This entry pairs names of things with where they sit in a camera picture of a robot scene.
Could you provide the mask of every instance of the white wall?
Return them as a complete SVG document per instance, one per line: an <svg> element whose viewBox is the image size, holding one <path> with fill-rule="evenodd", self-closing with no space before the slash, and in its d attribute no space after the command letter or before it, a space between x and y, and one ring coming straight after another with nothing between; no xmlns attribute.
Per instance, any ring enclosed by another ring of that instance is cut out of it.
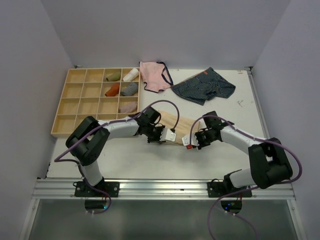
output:
<svg viewBox="0 0 320 240"><path fill-rule="evenodd" d="M42 0L75 65L253 66L290 0Z"/></svg>
<svg viewBox="0 0 320 240"><path fill-rule="evenodd" d="M46 174L72 64L39 0L2 1L0 32L0 238L16 240L36 178Z"/></svg>
<svg viewBox="0 0 320 240"><path fill-rule="evenodd" d="M310 240L320 236L319 13L319 0L291 0L253 68L269 132L294 150L303 165L293 188Z"/></svg>

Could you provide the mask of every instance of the beige cloth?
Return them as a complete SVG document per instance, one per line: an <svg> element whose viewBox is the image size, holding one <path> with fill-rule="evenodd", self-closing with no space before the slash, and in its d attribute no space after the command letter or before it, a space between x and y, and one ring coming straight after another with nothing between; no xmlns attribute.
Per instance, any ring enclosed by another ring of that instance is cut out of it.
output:
<svg viewBox="0 0 320 240"><path fill-rule="evenodd" d="M158 110L158 112L161 113L160 123L165 125L169 129L173 128L177 121L177 116L172 115L166 111ZM175 142L174 143L166 142L166 144L183 145L181 138L183 138L185 135L190 133L191 126L194 122L195 122L195 119L190 119L190 118L180 116L178 125L175 128L175 133L176 133ZM200 122L197 122L194 125L192 132L193 133L197 132L199 128L200 128Z"/></svg>
<svg viewBox="0 0 320 240"><path fill-rule="evenodd" d="M130 102L127 105L119 107L119 113L121 114L133 113L137 109L137 107L138 107L137 102Z"/></svg>

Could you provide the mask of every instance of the green rolled sock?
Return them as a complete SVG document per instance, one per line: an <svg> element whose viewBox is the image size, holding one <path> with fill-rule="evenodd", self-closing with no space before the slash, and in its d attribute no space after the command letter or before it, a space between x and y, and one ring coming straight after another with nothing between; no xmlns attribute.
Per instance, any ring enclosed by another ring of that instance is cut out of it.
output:
<svg viewBox="0 0 320 240"><path fill-rule="evenodd" d="M106 77L105 80L107 82L115 82L115 81L118 81L120 78L121 78L121 72L117 71L116 73Z"/></svg>

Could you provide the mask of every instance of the gray rolled sock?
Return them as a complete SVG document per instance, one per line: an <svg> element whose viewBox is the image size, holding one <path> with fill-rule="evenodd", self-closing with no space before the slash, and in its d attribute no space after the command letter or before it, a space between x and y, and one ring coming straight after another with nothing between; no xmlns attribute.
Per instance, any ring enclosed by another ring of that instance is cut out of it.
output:
<svg viewBox="0 0 320 240"><path fill-rule="evenodd" d="M138 84L136 84L135 82L131 82L128 87L121 91L121 94L125 97L132 96L133 94L136 94L138 92L138 88Z"/></svg>

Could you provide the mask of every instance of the black mounting bracket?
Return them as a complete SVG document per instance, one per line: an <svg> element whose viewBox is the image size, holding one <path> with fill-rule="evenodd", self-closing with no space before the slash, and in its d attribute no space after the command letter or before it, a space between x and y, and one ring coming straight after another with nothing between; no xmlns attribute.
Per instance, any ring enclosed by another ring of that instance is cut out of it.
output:
<svg viewBox="0 0 320 240"><path fill-rule="evenodd" d="M96 192L89 188L85 182L76 181L73 183L75 187L74 196L78 198L94 198L94 197L103 197L104 195L100 192ZM117 198L119 195L120 183L118 181L105 181L102 187L107 194L112 198Z"/></svg>
<svg viewBox="0 0 320 240"><path fill-rule="evenodd" d="M234 193L239 190L245 190L247 189L246 186L240 187L240 188L231 188L230 190L227 190L225 188L225 184L223 181L208 181L206 183L207 186L207 191L208 191L208 197L209 198L220 198L221 196L224 196L226 194ZM252 197L252 192L251 191L245 191L242 193L242 198L251 198Z"/></svg>

